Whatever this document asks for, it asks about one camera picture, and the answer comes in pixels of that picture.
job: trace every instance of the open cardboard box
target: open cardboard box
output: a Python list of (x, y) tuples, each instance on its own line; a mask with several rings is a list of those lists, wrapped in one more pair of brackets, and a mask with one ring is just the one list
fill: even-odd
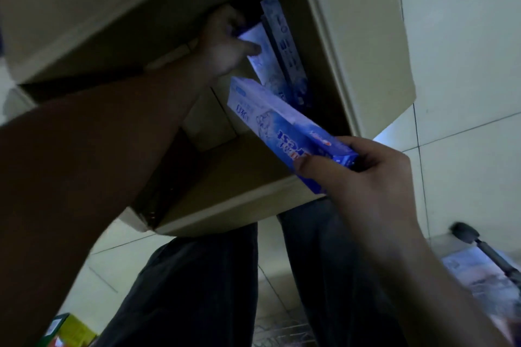
[[(56, 78), (140, 69), (194, 38), (208, 11), (227, 1), (250, 18), (261, 13), (261, 0), (0, 0), (6, 59), (15, 80), (39, 92)], [(413, 103), (400, 0), (280, 1), (318, 124), (374, 138)], [(189, 179), (170, 176), (182, 189), (155, 219), (158, 233), (224, 232), (317, 197), (251, 133), (194, 163)]]

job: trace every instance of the pant leg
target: pant leg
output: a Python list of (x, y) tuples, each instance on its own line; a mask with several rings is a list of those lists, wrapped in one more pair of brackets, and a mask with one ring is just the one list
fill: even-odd
[(151, 256), (96, 347), (251, 346), (257, 266), (257, 224), (172, 240)]
[(388, 300), (329, 199), (278, 217), (320, 347), (407, 345)]

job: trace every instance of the blue toothpaste box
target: blue toothpaste box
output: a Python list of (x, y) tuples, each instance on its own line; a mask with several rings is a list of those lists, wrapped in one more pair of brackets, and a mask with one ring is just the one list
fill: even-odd
[[(346, 167), (358, 157), (255, 80), (232, 77), (228, 106), (292, 171), (293, 161), (304, 155), (326, 156)], [(301, 179), (312, 192), (322, 192), (316, 181)]]
[(296, 51), (295, 42), (286, 22), (279, 0), (263, 0), (260, 5), (266, 16), (274, 41), (283, 63), (283, 70), (288, 76), (293, 90), (297, 108), (305, 109), (312, 106), (309, 93), (309, 81), (302, 66), (300, 56)]
[(257, 56), (248, 56), (260, 83), (268, 88), (273, 94), (289, 104), (294, 104), (293, 90), (284, 78), (277, 56), (264, 30), (262, 23), (255, 25), (250, 30), (239, 36), (241, 40), (257, 43), (262, 52)]

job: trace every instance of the forearm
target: forearm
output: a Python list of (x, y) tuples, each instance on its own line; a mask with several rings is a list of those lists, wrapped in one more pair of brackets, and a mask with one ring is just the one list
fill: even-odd
[(379, 267), (409, 345), (509, 346), (427, 244), (411, 247), (393, 264)]
[(0, 129), (2, 307), (13, 308), (3, 326), (45, 325), (56, 313), (90, 247), (147, 182), (211, 79), (192, 54)]

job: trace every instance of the toothpaste box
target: toothpaste box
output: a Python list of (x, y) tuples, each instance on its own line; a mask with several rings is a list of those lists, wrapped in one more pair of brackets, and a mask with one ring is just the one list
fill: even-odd
[(263, 24), (255, 25), (241, 34), (239, 38), (257, 43), (262, 48), (259, 55), (248, 57), (261, 81), (260, 83), (286, 103), (294, 104), (293, 90), (284, 78), (284, 73), (280, 68)]
[[(228, 106), (292, 171), (304, 155), (322, 155), (351, 167), (358, 154), (249, 78), (232, 77)], [(322, 187), (301, 178), (314, 193)]]
[(309, 81), (300, 56), (296, 51), (295, 42), (291, 36), (280, 2), (279, 0), (263, 0), (260, 5), (263, 8), (266, 21), (269, 23), (271, 34), (277, 44), (276, 47), (280, 52), (282, 68), (289, 78), (297, 108), (302, 110), (303, 108), (311, 107)]

